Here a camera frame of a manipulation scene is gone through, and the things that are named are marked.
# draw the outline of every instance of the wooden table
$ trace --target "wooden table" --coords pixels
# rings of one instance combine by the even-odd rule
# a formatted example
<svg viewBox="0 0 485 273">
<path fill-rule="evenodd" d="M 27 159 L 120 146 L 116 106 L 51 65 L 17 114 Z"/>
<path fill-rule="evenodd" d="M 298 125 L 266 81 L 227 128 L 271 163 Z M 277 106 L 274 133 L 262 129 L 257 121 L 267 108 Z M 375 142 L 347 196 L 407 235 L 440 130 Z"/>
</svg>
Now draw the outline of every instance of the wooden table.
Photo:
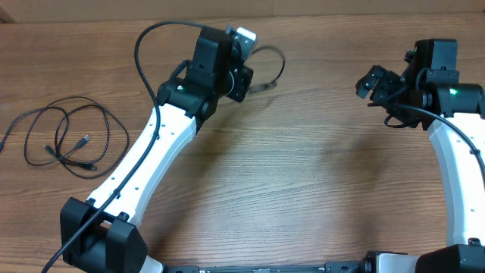
<svg viewBox="0 0 485 273">
<path fill-rule="evenodd" d="M 383 125 L 355 83 L 373 64 L 398 74 L 416 40 L 455 38 L 461 82 L 485 85 L 485 14 L 217 19 L 244 26 L 260 45 L 288 58 L 276 89 L 216 114 L 172 164 L 144 216 L 149 254 L 168 264 L 288 265 L 360 259 L 370 249 L 411 254 L 445 246 L 446 208 L 436 157 L 421 129 Z M 114 112 L 132 143 L 152 109 L 133 63 L 133 46 L 150 20 L 75 24 L 0 24 L 0 132 L 19 114 L 65 96 L 91 97 Z M 198 30 L 150 33 L 140 54 L 158 85 L 190 58 Z M 277 55 L 248 63 L 254 83 L 279 70 Z M 81 102 L 62 104 L 73 108 Z M 34 128 L 28 155 L 50 159 L 59 113 Z M 113 122 L 106 168 L 125 144 Z M 81 180 L 60 165 L 23 159 L 30 125 L 22 122 L 0 153 L 0 271 L 38 272 L 60 246 L 59 212 L 105 179 Z M 89 133 L 74 158 L 104 147 L 96 110 L 71 118 L 66 149 Z M 53 272 L 74 272 L 63 262 Z"/>
</svg>

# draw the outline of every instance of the wooden surface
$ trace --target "wooden surface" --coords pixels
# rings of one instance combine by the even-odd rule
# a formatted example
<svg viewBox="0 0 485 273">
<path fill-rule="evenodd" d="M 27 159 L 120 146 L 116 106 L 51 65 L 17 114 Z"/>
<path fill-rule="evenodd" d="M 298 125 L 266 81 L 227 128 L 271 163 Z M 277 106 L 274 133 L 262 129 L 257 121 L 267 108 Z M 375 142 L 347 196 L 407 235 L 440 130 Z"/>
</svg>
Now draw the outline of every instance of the wooden surface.
<svg viewBox="0 0 485 273">
<path fill-rule="evenodd" d="M 481 12 L 485 0 L 0 0 L 18 23 Z"/>
<path fill-rule="evenodd" d="M 398 73 L 419 39 L 459 41 L 463 83 L 485 85 L 485 14 L 372 15 L 204 20 L 254 30 L 260 45 L 288 58 L 278 87 L 243 104 L 222 99 L 216 114 L 176 158 L 156 190 L 141 232 L 149 254 L 169 264 L 288 265 L 360 259 L 370 249 L 420 254 L 445 246 L 446 208 L 427 133 L 384 127 L 355 82 L 373 64 Z M 0 25 L 0 132 L 24 111 L 71 95 L 101 102 L 134 141 L 152 109 L 133 63 L 133 45 L 152 21 Z M 197 30 L 166 27 L 142 42 L 155 88 L 190 58 Z M 280 67 L 273 53 L 250 60 L 253 83 Z M 76 103 L 63 104 L 73 108 Z M 59 113 L 34 128 L 28 155 L 48 159 Z M 113 122 L 103 168 L 124 135 Z M 59 212 L 104 179 L 81 180 L 61 166 L 23 160 L 30 123 L 0 153 L 0 271 L 38 272 L 60 246 Z M 104 146 L 102 116 L 71 118 L 66 149 L 92 140 L 75 158 Z M 63 262 L 53 272 L 75 272 Z"/>
</svg>

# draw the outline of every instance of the cable connector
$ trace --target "cable connector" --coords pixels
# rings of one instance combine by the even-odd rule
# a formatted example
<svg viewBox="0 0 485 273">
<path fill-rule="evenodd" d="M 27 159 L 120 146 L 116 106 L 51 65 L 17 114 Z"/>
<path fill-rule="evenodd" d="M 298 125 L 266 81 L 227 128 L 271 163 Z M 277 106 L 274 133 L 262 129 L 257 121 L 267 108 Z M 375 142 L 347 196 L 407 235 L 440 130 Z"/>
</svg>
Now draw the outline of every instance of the cable connector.
<svg viewBox="0 0 485 273">
<path fill-rule="evenodd" d="M 85 135 L 80 141 L 78 141 L 75 145 L 75 149 L 81 149 L 83 148 L 89 141 L 91 140 L 91 137 L 89 135 Z"/>
</svg>

